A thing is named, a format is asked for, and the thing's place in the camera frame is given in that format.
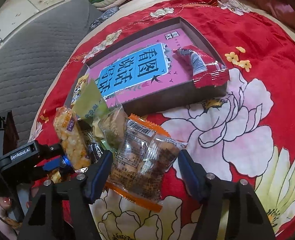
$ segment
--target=gray quilted mat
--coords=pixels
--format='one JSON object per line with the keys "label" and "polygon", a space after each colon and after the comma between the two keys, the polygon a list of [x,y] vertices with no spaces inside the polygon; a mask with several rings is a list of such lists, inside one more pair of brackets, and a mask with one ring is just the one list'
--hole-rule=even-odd
{"label": "gray quilted mat", "polygon": [[101,15],[88,0],[71,0],[36,18],[0,50],[0,112],[12,110],[20,145],[56,75]]}

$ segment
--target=barcode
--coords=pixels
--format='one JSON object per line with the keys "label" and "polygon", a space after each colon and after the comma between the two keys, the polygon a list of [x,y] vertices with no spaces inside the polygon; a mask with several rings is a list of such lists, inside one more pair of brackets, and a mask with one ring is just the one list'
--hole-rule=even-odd
{"label": "barcode", "polygon": [[133,120],[129,120],[128,121],[128,124],[127,124],[129,127],[137,130],[137,131],[140,131],[144,134],[146,134],[147,136],[153,136],[154,135],[154,131],[150,130],[149,128],[146,128],[142,125],[140,125],[139,123],[137,122],[134,122]]}

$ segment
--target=purple label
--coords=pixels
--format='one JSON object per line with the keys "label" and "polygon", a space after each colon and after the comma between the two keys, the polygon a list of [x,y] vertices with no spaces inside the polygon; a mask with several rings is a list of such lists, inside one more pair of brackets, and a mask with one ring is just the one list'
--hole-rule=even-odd
{"label": "purple label", "polygon": [[68,131],[72,132],[73,127],[74,127],[74,124],[75,124],[75,121],[74,121],[73,117],[71,117],[71,119],[70,119],[70,121],[69,121],[69,123],[68,123],[66,129],[67,129]]}

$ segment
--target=green snack package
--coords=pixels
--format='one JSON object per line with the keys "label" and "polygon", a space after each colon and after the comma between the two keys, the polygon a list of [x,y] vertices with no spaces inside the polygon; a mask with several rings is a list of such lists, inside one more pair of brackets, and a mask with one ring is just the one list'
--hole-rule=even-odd
{"label": "green snack package", "polygon": [[92,79],[75,102],[73,111],[81,119],[101,118],[108,113],[107,104]]}

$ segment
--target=bed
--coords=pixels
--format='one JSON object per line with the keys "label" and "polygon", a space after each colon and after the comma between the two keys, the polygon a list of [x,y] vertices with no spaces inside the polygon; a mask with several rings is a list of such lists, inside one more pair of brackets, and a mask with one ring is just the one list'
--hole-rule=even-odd
{"label": "bed", "polygon": [[[58,142],[52,126],[56,108],[87,59],[126,35],[177,16],[196,27],[227,64],[228,93],[147,119],[187,141],[193,160],[207,172],[225,180],[247,179],[277,239],[287,239],[295,231],[295,32],[245,1],[135,0],[121,6],[78,44],[56,76],[30,140]],[[154,213],[104,191],[91,206],[102,239],[189,240],[201,207],[188,195],[177,162],[161,193],[163,209]],[[225,203],[218,239],[224,238],[227,209]],[[68,221],[68,205],[65,215]]]}

